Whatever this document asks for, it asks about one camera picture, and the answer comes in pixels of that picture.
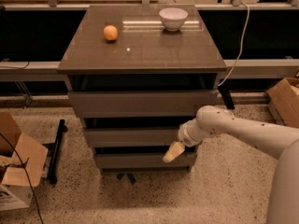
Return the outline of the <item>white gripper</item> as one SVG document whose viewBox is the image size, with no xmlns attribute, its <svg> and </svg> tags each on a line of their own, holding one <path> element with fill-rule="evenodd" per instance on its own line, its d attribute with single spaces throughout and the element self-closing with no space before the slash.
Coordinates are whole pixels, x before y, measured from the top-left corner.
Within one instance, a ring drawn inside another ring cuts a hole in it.
<svg viewBox="0 0 299 224">
<path fill-rule="evenodd" d="M 172 162 L 185 151 L 186 147 L 199 145 L 206 138 L 206 133 L 199 127 L 197 119 L 189 120 L 179 126 L 178 140 L 173 142 L 163 157 L 165 163 Z"/>
</svg>

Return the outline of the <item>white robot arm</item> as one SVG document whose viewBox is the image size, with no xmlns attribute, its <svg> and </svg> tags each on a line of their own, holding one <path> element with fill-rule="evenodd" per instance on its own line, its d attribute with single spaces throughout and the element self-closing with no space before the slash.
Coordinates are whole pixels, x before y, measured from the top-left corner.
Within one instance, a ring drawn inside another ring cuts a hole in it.
<svg viewBox="0 0 299 224">
<path fill-rule="evenodd" d="M 299 129 L 236 117 L 227 109 L 201 107 L 179 126 L 178 139 L 163 157 L 172 162 L 187 147 L 226 133 L 278 160 L 269 196 L 266 224 L 299 224 Z"/>
</svg>

